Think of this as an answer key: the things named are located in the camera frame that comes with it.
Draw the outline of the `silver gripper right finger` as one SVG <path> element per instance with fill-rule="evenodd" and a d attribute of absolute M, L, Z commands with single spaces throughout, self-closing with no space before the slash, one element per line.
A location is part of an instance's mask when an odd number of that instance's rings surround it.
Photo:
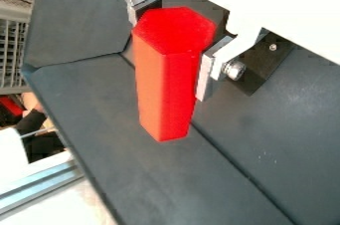
<path fill-rule="evenodd" d="M 231 41 L 232 36 L 224 35 L 201 53 L 195 87 L 195 97 L 201 102 L 212 96 L 221 82 L 231 82 L 251 96 L 295 48 L 291 41 L 261 29 L 253 46 L 221 64 L 219 79 L 215 80 L 211 77 L 215 56 Z"/>

